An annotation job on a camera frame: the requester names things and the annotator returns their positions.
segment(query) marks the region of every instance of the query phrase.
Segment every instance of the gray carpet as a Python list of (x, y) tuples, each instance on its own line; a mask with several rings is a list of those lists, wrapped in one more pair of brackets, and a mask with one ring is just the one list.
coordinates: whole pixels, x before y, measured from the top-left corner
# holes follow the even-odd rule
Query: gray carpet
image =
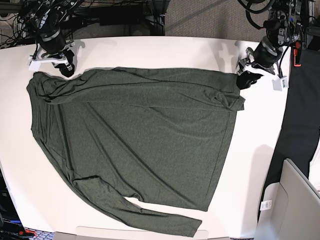
[(30, 240), (52, 240), (54, 238), (53, 232), (39, 231), (30, 228), (27, 229), (36, 232), (36, 236), (29, 238)]
[[(268, 13), (252, 18), (262, 25)], [(266, 34), (248, 23), (244, 8), (236, 0), (171, 0), (165, 24), (166, 36), (260, 42)]]

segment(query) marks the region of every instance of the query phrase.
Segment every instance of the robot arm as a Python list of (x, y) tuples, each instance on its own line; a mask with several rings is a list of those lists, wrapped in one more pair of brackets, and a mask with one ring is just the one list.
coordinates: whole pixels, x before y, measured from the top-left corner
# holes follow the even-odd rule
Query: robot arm
[(32, 1), (26, 6), (26, 27), (36, 41), (37, 49), (29, 58), (29, 69), (37, 71), (42, 63), (52, 63), (55, 68), (71, 77), (75, 72), (71, 48), (73, 41), (66, 42), (60, 23), (70, 16), (84, 0), (53, 0), (39, 3)]
[[(252, 2), (249, 0), (247, 6), (250, 7)], [(238, 62), (237, 85), (240, 89), (249, 88), (262, 76), (270, 76), (273, 80), (283, 79), (281, 68), (278, 67), (278, 76), (274, 69), (274, 64), (283, 57), (283, 47), (305, 45), (301, 20), (302, 0), (273, 0), (270, 3), (272, 6), (268, 20), (264, 21), (263, 27), (253, 24), (247, 11), (249, 22), (255, 28), (266, 29), (266, 36), (254, 51), (248, 48), (246, 58)]]

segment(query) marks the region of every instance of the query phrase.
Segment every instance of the white label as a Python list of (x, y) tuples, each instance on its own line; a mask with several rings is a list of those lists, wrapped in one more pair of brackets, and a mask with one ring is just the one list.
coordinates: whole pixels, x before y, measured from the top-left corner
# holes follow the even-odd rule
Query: white label
[(272, 200), (261, 202), (260, 211), (269, 210), (272, 207)]
[(284, 88), (289, 88), (289, 79), (287, 76), (272, 80), (273, 90), (282, 91)]

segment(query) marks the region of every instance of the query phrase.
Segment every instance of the cable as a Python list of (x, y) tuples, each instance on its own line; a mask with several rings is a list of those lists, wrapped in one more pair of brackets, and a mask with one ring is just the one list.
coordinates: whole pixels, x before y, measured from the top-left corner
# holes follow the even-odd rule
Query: cable
[(309, 16), (309, 19), (313, 19), (314, 21), (312, 23), (315, 22), (316, 24), (319, 23), (319, 20), (320, 20), (318, 17), (315, 17), (315, 16)]
[(166, 11), (165, 11), (166, 4), (167, 4), (167, 0), (163, 0), (163, 2), (162, 2), (162, 11), (161, 11), (162, 15), (166, 14)]
[(163, 26), (161, 23), (159, 23), (159, 22), (151, 21), (151, 20), (149, 20), (149, 19), (147, 19), (147, 18), (145, 18), (145, 20), (147, 20), (147, 21), (150, 22), (150, 23), (157, 24), (157, 25), (159, 25), (159, 26), (161, 26), (161, 27), (164, 27), (164, 26)]
[(2, 22), (5, 22), (5, 21), (8, 21), (8, 20), (10, 20), (10, 19), (13, 19), (14, 17), (16, 17), (17, 15), (13, 15), (12, 17), (10, 17), (10, 18), (8, 18), (8, 19), (0, 19), (0, 21), (2, 21)]
[(88, 6), (88, 8), (91, 7), (91, 5), (95, 2), (95, 0), (91, 0), (90, 5)]
[(2, 33), (2, 29), (1, 29), (1, 28), (0, 28), (0, 36), (1, 36), (1, 37), (6, 37), (6, 38), (8, 38), (8, 39), (12, 39), (12, 40), (14, 40), (11, 36), (8, 36), (8, 35), (3, 34), (3, 33)]
[[(253, 0), (249, 0), (249, 1), (248, 1), (248, 4), (246, 5), (246, 7), (250, 9), (250, 7), (251, 7), (251, 5), (252, 5), (252, 2), (253, 2)], [(258, 29), (258, 30), (264, 29), (263, 26), (259, 26), (258, 24), (256, 24), (256, 23), (252, 20), (251, 14), (250, 14), (249, 11), (247, 11), (247, 10), (245, 11), (245, 16), (246, 16), (246, 19), (248, 20), (248, 22), (249, 22), (254, 28), (256, 28), (256, 29)]]
[(74, 16), (76, 16), (76, 17), (79, 17), (79, 18), (82, 18), (82, 19), (84, 19), (84, 20), (90, 21), (90, 22), (94, 22), (92, 19), (85, 18), (83, 15), (78, 14), (78, 13), (75, 13), (75, 12), (73, 12), (72, 15), (74, 15)]
[[(134, 3), (145, 3), (145, 0), (123, 0), (120, 2), (106, 2), (106, 1), (96, 1), (93, 0), (96, 4), (111, 4), (110, 7), (115, 5), (122, 5), (122, 4), (134, 4)], [(84, 3), (92, 3), (92, 1), (83, 1)]]
[(98, 23), (98, 22), (99, 22), (99, 21), (93, 21), (93, 22), (88, 23), (87, 25), (84, 25), (84, 26), (78, 27), (78, 28), (76, 28), (76, 29), (73, 29), (72, 31), (68, 32), (68, 34), (66, 34), (64, 37), (65, 37), (65, 38), (68, 38), (68, 37), (72, 36), (75, 31), (77, 31), (77, 30), (79, 30), (79, 29), (82, 29), (82, 28), (85, 28), (85, 27), (88, 27), (88, 26), (90, 26), (90, 25), (92, 25), (92, 24), (96, 24), (96, 23)]
[(2, 34), (2, 33), (0, 33), (0, 36), (1, 36), (1, 37), (6, 37), (6, 38), (8, 38), (8, 39), (5, 40), (4, 42), (6, 42), (6, 41), (8, 41), (8, 40), (14, 40), (12, 37), (10, 37), (10, 36), (8, 36), (8, 35), (5, 35), (5, 34)]
[(17, 14), (15, 16), (13, 16), (13, 22), (12, 22), (12, 36), (5, 36), (8, 39), (4, 42), (2, 42), (0, 44), (0, 48), (2, 48), (3, 46), (6, 46), (6, 48), (10, 48), (10, 47), (15, 47), (18, 45), (19, 41), (24, 39), (24, 37), (22, 36), (26, 29), (26, 27), (22, 28), (22, 29), (17, 29), (15, 30), (14, 28), (14, 23), (17, 21), (20, 24), (24, 24), (24, 22), (21, 23), (21, 17)]
[[(155, 7), (155, 6), (156, 6), (155, 0), (152, 0), (152, 3), (153, 3), (153, 6)], [(156, 20), (156, 22), (157, 22), (158, 24), (160, 24), (160, 22), (159, 22), (159, 20), (158, 20), (158, 15), (157, 15), (157, 13), (155, 13), (155, 15), (154, 15), (154, 13), (153, 13), (153, 11), (152, 11), (151, 5), (150, 5), (149, 3), (147, 3), (147, 4), (148, 4), (149, 7), (150, 7), (150, 10), (151, 10), (151, 13), (152, 13), (153, 18)]]
[(38, 53), (38, 43), (37, 43), (37, 41), (35, 41), (35, 51), (34, 51), (34, 54), (32, 56), (33, 60), (36, 59), (37, 53)]
[(245, 5), (245, 3), (242, 0), (237, 0), (237, 1), (241, 4), (242, 7), (244, 7), (245, 10), (247, 10), (251, 14), (261, 14), (261, 13), (267, 11), (269, 8), (271, 8), (271, 6), (275, 3), (276, 0), (270, 0), (270, 2), (268, 2), (268, 4), (265, 5), (265, 7), (260, 10), (252, 10), (250, 8), (247, 8), (247, 6)]
[(280, 60), (280, 63), (279, 63), (279, 65), (278, 65), (278, 73), (279, 73), (279, 75), (280, 75), (280, 78), (283, 78), (283, 77), (284, 77), (284, 75), (283, 75), (283, 73), (282, 73), (282, 69), (281, 69), (281, 64), (282, 64), (282, 60), (284, 59), (284, 56), (286, 55), (286, 52), (287, 52), (287, 50), (288, 50), (289, 48), (290, 48), (290, 47), (287, 46), (286, 49), (284, 50), (284, 52), (283, 52), (283, 54), (282, 54), (282, 57), (281, 57), (281, 60)]

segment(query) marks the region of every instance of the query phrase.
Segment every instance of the shirt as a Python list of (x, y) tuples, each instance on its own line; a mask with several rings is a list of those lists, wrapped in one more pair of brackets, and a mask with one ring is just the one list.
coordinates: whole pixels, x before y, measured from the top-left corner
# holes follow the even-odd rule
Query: shirt
[(37, 72), (27, 87), (33, 136), (68, 186), (107, 216), (192, 237), (201, 220), (141, 202), (207, 211), (244, 99), (237, 76), (200, 69)]

